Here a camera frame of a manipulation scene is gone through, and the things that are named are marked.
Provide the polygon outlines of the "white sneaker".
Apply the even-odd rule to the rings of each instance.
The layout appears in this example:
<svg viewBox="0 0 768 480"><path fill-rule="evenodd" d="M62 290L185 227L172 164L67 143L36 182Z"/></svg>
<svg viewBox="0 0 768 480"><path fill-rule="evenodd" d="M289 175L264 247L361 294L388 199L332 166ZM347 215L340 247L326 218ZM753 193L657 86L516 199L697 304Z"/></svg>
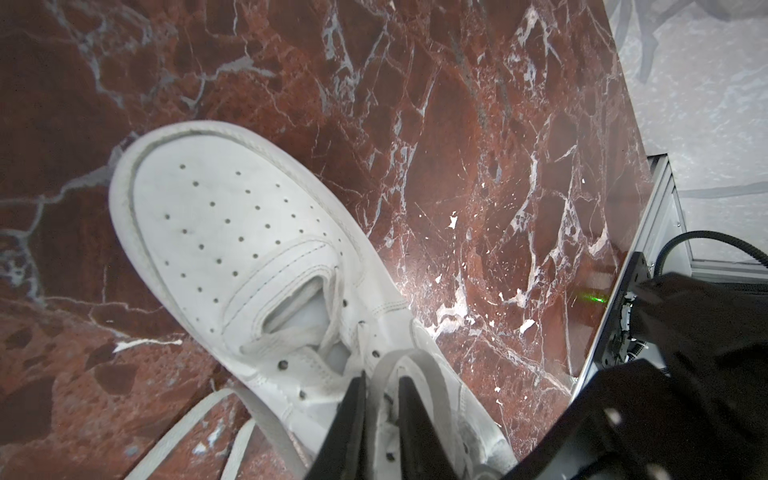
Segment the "white sneaker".
<svg viewBox="0 0 768 480"><path fill-rule="evenodd" d="M448 383L461 479L517 460L500 427L412 313L360 226L309 170L236 125L154 130L117 163L118 239L183 329L299 440L309 464L349 379L377 355L432 354Z"/></svg>

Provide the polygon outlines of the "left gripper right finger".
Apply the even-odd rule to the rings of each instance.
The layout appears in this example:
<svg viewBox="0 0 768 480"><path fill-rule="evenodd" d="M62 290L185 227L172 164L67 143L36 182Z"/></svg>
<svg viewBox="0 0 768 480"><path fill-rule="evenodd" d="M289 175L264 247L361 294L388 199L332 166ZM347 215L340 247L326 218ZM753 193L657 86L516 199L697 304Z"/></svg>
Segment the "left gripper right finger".
<svg viewBox="0 0 768 480"><path fill-rule="evenodd" d="M410 377L398 385L401 476L405 480L457 479Z"/></svg>

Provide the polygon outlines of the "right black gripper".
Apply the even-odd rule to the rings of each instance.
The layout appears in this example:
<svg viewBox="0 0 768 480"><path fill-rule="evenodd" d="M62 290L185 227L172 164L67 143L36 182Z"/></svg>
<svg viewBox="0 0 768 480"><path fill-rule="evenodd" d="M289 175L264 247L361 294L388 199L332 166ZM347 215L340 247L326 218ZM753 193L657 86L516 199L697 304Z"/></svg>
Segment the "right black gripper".
<svg viewBox="0 0 768 480"><path fill-rule="evenodd" d="M680 274L639 284L638 359L596 373L513 479L763 479L767 303Z"/></svg>

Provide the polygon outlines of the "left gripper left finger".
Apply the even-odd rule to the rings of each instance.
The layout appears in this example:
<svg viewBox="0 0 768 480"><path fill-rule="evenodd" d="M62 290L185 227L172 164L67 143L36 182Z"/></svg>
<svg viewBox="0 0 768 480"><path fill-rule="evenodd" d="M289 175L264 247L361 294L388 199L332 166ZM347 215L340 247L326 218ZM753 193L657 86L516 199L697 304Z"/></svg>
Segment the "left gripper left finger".
<svg viewBox="0 0 768 480"><path fill-rule="evenodd" d="M365 477L367 376L353 378L305 480Z"/></svg>

